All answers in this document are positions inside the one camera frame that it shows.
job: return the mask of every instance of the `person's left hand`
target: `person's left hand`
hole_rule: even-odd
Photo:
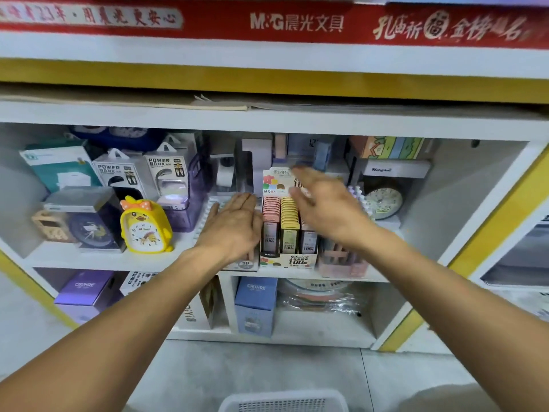
[[[255,195],[237,193],[221,211],[219,204],[214,204],[195,247],[220,257],[223,266],[242,260],[261,239],[263,216],[254,211],[256,202]]]

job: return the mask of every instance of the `white plastic basket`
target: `white plastic basket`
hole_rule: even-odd
[[[230,395],[219,412],[349,412],[347,402],[334,389]]]

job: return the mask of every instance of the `purple container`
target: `purple container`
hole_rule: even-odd
[[[189,206],[184,210],[164,208],[172,230],[176,233],[188,233],[194,230],[204,200],[211,188],[209,166],[200,162],[199,157],[196,154],[189,164]]]
[[[106,310],[120,287],[111,270],[82,270],[63,287],[54,304],[78,324]]]

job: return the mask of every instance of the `yellow stripe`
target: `yellow stripe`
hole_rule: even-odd
[[[536,159],[499,206],[486,219],[449,268],[469,277],[520,224],[549,197],[549,149]],[[380,351],[394,352],[423,324],[423,318],[411,311],[381,346]]]
[[[549,80],[0,59],[0,81],[549,104]]]
[[[53,298],[42,287],[31,279],[23,270],[19,268],[11,259],[0,251],[0,271],[17,286],[19,286],[32,299],[42,305],[46,311],[57,317],[66,326],[75,329],[78,325],[65,313],[58,310],[53,304]]]

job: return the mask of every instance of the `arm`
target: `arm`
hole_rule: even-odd
[[[291,190],[305,221],[381,271],[502,410],[547,410],[549,324],[378,227],[342,183],[312,169],[294,173],[312,195]]]
[[[190,300],[259,241],[255,204],[237,194],[221,212],[215,205],[194,248],[0,383],[0,410],[122,410]]]

